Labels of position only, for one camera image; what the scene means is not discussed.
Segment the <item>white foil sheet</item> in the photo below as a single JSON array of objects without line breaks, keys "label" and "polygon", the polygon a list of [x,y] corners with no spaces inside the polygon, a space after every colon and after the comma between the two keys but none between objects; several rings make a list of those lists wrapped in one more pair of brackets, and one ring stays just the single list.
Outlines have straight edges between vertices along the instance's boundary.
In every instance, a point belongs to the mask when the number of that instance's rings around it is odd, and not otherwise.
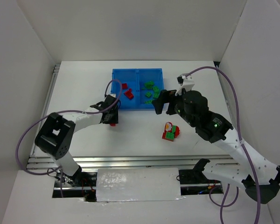
[{"label": "white foil sheet", "polygon": [[177,168],[100,169],[98,202],[174,201],[181,199]]}]

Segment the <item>flower lego stack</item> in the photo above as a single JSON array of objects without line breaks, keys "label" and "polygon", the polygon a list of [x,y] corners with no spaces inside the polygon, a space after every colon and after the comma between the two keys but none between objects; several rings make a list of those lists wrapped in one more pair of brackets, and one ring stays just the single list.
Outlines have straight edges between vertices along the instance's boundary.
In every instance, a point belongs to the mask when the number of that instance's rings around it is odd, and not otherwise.
[{"label": "flower lego stack", "polygon": [[175,138],[177,138],[180,134],[180,128],[178,126],[173,125],[171,122],[167,122],[164,127],[164,132],[173,133]]}]

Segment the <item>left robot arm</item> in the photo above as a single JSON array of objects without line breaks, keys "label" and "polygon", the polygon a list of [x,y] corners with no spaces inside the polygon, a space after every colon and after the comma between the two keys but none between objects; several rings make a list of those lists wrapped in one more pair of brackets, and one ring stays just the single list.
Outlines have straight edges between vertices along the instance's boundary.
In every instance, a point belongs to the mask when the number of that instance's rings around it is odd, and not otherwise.
[{"label": "left robot arm", "polygon": [[87,174],[69,152],[73,135],[92,125],[117,124],[120,106],[120,100],[114,94],[109,94],[104,101],[91,105],[85,111],[74,111],[65,115],[53,112],[45,119],[35,138],[35,144],[62,168],[64,176],[76,186],[81,186]]}]

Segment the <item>red green lego stack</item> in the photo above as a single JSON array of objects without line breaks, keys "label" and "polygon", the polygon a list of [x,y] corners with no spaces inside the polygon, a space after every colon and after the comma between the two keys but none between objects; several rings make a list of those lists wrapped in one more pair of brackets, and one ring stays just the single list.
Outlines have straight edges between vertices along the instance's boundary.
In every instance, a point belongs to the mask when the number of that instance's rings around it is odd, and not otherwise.
[{"label": "red green lego stack", "polygon": [[174,141],[175,134],[172,132],[164,132],[162,135],[162,139],[168,140],[168,141]]}]

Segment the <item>green 2x4 lego plate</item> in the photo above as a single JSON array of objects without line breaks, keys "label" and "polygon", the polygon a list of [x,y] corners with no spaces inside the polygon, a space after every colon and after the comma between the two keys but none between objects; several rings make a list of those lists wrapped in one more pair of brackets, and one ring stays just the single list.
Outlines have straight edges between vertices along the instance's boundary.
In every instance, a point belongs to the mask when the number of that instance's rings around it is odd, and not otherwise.
[{"label": "green 2x4 lego plate", "polygon": [[154,98],[144,101],[144,104],[146,104],[146,105],[152,104],[153,101],[154,101]]}]

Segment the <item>blue two-compartment bin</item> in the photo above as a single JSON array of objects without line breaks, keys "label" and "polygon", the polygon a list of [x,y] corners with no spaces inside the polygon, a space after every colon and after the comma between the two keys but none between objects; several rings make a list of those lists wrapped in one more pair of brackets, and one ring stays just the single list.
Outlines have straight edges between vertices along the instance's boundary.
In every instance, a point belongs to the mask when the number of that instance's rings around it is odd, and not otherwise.
[{"label": "blue two-compartment bin", "polygon": [[[164,89],[163,73],[161,68],[152,69],[113,69],[112,79],[117,79],[120,83],[112,83],[111,93],[119,94],[120,87],[123,83],[127,83],[128,88],[122,89],[120,96],[121,110],[152,110],[154,106],[152,104],[144,104],[144,101],[153,99],[153,90],[141,90],[141,84],[143,82],[153,81],[154,86],[157,86],[160,91]],[[124,92],[129,88],[132,89],[134,98],[129,100]],[[145,97],[146,92],[151,92],[150,98]]]}]

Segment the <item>green square lego brick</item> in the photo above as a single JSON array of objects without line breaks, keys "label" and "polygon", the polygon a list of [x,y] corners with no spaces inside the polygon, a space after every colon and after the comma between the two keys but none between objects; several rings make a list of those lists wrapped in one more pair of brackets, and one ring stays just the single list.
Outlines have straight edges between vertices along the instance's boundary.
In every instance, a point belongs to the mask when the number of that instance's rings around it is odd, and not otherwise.
[{"label": "green square lego brick", "polygon": [[154,92],[153,93],[153,99],[157,99],[159,94],[160,94],[160,89],[157,86],[153,86],[152,89],[153,89],[153,92]]}]

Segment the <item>green stepped lego brick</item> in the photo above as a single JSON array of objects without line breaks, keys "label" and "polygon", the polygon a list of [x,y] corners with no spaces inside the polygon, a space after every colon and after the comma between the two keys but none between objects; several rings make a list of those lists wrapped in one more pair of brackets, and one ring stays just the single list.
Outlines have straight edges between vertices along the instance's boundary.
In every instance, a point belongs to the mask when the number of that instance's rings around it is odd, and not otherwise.
[{"label": "green stepped lego brick", "polygon": [[141,85],[141,90],[152,90],[154,86],[153,81],[143,82]]}]

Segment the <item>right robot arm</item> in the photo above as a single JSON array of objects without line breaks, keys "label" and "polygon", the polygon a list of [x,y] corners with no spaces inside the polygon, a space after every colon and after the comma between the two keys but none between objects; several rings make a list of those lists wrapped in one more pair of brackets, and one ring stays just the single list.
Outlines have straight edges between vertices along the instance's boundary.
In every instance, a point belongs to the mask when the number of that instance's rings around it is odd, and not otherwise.
[{"label": "right robot arm", "polygon": [[200,159],[193,171],[199,177],[218,180],[244,188],[254,201],[267,204],[280,190],[280,165],[275,165],[263,157],[246,141],[240,140],[237,130],[222,115],[208,108],[208,100],[198,91],[162,90],[152,101],[156,114],[161,114],[164,104],[168,104],[168,115],[179,115],[205,141],[217,146],[230,155],[238,165],[226,168]]}]

